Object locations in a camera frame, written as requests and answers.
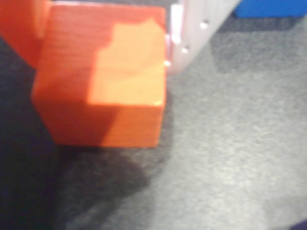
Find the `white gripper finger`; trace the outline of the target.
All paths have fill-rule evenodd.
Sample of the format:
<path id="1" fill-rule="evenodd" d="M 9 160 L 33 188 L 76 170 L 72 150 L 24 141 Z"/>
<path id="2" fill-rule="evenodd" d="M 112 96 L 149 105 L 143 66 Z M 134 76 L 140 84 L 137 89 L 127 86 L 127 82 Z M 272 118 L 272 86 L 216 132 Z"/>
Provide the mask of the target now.
<path id="1" fill-rule="evenodd" d="M 167 73 L 182 72 L 239 3 L 239 0 L 179 0 L 172 4 L 165 36 Z"/>

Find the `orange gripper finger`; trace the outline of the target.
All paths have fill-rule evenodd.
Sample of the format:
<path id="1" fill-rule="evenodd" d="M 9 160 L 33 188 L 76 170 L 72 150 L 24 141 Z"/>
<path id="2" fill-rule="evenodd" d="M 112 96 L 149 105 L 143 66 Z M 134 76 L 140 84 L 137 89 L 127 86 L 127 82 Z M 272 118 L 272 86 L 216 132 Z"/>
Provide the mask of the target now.
<path id="1" fill-rule="evenodd" d="M 0 1 L 0 35 L 33 68 L 38 64 L 51 6 L 50 0 Z"/>

